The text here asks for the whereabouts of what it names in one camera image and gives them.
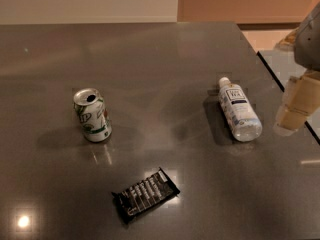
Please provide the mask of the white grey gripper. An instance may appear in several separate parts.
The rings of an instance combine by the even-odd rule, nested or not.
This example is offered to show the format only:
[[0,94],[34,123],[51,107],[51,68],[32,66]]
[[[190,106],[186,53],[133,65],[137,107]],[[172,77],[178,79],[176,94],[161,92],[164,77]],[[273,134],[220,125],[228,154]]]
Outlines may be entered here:
[[295,62],[315,70],[291,76],[285,86],[273,129],[280,136],[290,136],[320,107],[320,2],[274,48],[294,49]]

